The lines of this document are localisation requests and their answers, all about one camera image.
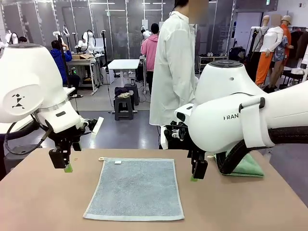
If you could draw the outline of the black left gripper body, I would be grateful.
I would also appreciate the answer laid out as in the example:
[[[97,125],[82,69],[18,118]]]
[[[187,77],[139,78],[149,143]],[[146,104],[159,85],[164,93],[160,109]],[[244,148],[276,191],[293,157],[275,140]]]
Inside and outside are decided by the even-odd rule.
[[[70,149],[73,142],[80,142],[80,137],[82,134],[82,129],[71,127],[59,133],[51,132],[48,135],[48,138],[54,141],[56,147],[60,147],[61,149]]]

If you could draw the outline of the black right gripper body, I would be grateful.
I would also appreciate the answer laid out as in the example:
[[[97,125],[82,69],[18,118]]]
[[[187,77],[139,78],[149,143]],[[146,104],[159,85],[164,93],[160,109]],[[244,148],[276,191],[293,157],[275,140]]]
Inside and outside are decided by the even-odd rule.
[[[206,151],[199,148],[195,143],[190,142],[188,145],[188,155],[192,161],[197,161],[201,157],[203,160],[205,159]]]

